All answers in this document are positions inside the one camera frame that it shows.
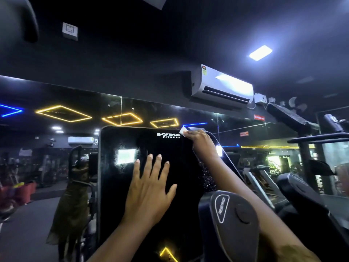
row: green dress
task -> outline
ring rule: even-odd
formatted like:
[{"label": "green dress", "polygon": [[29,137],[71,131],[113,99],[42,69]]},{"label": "green dress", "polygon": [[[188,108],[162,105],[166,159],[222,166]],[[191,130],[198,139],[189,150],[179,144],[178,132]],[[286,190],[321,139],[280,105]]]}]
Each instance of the green dress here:
[{"label": "green dress", "polygon": [[[81,174],[78,179],[86,182],[88,172]],[[69,180],[67,189],[59,200],[46,243],[57,245],[60,242],[66,241],[71,234],[75,236],[81,235],[84,227],[87,225],[87,221],[87,187]]]}]

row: woman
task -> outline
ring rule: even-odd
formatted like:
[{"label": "woman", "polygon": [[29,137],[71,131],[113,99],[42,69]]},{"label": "woman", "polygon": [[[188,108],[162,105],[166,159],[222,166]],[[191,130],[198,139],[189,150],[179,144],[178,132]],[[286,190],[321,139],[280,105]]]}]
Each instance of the woman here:
[{"label": "woman", "polygon": [[88,182],[88,156],[81,158],[81,169],[73,168],[67,189],[60,198],[52,227],[46,240],[47,244],[58,245],[59,261],[64,261],[65,247],[69,239],[66,260],[72,260],[74,246],[88,221],[87,187],[73,180]]},{"label": "woman", "polygon": [[[216,146],[202,130],[184,132],[193,141],[195,153],[208,167],[221,190],[237,193],[254,207],[262,233],[263,242],[268,242],[273,254],[267,254],[266,261],[278,262],[320,262],[309,251],[282,220],[246,185],[218,156]],[[158,155],[152,169],[150,154],[140,178],[139,160],[134,164],[133,178],[126,198],[124,217],[109,238],[91,256],[88,262],[130,262],[138,247],[157,224],[176,194],[174,184],[165,193],[170,164],[166,162],[158,179],[161,155]]]}]

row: blue neon light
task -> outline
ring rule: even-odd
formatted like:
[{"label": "blue neon light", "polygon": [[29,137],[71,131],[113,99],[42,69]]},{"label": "blue neon light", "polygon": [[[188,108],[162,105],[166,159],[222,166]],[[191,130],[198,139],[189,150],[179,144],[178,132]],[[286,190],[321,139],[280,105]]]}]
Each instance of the blue neon light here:
[{"label": "blue neon light", "polygon": [[204,125],[204,124],[207,124],[207,122],[205,122],[205,123],[187,124],[187,125],[183,125],[183,127],[185,127],[185,126],[194,126],[194,125]]},{"label": "blue neon light", "polygon": [[238,144],[235,146],[222,146],[222,147],[240,147]]},{"label": "blue neon light", "polygon": [[7,117],[7,116],[11,116],[13,114],[16,114],[16,113],[20,113],[20,112],[23,112],[23,110],[20,110],[18,108],[12,108],[10,106],[5,106],[5,105],[1,105],[0,106],[4,107],[4,108],[9,108],[9,109],[13,109],[13,110],[16,110],[15,112],[11,112],[11,113],[8,113],[8,114],[4,114],[4,115],[1,115],[2,117]]}]

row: red sign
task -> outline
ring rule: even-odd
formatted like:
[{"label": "red sign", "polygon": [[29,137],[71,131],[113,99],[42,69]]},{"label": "red sign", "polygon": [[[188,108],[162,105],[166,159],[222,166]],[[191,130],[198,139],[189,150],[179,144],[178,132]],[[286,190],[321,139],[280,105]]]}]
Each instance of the red sign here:
[{"label": "red sign", "polygon": [[240,137],[248,136],[248,131],[240,132]]},{"label": "red sign", "polygon": [[259,115],[254,115],[254,119],[265,121],[265,118],[263,116],[259,116]]}]

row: air conditioner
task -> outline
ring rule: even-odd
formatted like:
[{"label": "air conditioner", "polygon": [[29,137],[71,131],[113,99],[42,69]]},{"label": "air conditioner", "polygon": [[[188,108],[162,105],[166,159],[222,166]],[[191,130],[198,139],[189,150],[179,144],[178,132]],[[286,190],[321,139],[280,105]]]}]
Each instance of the air conditioner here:
[{"label": "air conditioner", "polygon": [[93,144],[94,137],[68,137],[69,144]]},{"label": "air conditioner", "polygon": [[201,65],[192,71],[192,96],[238,108],[253,101],[253,86],[240,79]]}]

